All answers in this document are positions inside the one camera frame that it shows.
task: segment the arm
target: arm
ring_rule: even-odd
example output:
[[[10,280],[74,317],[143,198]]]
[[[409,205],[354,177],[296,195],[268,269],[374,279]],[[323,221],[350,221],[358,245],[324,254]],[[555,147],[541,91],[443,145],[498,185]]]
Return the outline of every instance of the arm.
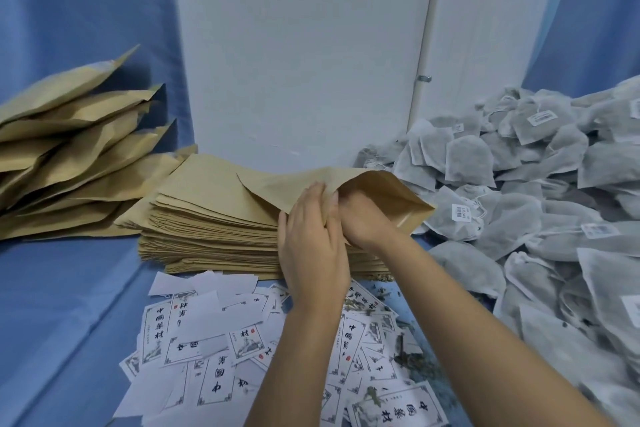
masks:
[[[612,425],[368,197],[350,194],[340,215],[347,239],[380,257],[396,278],[474,425]]]
[[[245,426],[317,427],[329,357],[351,276],[338,196],[323,226],[324,185],[314,184],[280,213],[278,256],[293,309]]]

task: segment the hand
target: hand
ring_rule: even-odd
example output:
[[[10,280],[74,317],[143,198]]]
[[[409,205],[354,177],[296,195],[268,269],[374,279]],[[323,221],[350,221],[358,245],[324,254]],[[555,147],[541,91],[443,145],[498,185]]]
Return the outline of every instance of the hand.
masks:
[[[381,242],[397,233],[393,223],[361,190],[340,195],[340,219],[349,242],[374,255]]]
[[[331,197],[325,228],[321,212],[324,188],[324,183],[315,183],[305,189],[289,218],[284,211],[278,217],[278,256],[294,309],[320,314],[340,312],[351,283],[338,193]]]

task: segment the white wall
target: white wall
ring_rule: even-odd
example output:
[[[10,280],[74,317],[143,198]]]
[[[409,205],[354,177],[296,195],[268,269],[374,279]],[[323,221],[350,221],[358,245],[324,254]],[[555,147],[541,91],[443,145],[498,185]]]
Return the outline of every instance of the white wall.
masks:
[[[461,114],[525,75],[548,0],[431,0],[412,120]]]
[[[178,0],[200,150],[350,165],[406,129],[428,0]]]

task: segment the blue curtain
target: blue curtain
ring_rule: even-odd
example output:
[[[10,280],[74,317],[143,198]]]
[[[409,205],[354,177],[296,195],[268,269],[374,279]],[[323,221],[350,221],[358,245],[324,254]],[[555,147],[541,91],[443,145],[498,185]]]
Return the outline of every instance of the blue curtain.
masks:
[[[145,126],[175,118],[172,143],[192,143],[175,0],[0,0],[0,101],[44,76],[116,58],[139,43],[105,89],[166,83],[166,106],[156,105]]]
[[[560,0],[523,86],[582,96],[640,73],[640,0]]]

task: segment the person's left hand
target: person's left hand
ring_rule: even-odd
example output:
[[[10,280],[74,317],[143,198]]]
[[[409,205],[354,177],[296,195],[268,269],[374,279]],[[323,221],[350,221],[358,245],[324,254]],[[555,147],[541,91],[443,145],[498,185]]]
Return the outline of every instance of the person's left hand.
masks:
[[[321,212],[324,188],[324,183],[311,185],[288,219],[284,211],[278,217],[278,256],[294,309],[314,314],[341,310],[351,282],[338,192],[331,197],[325,228]]]

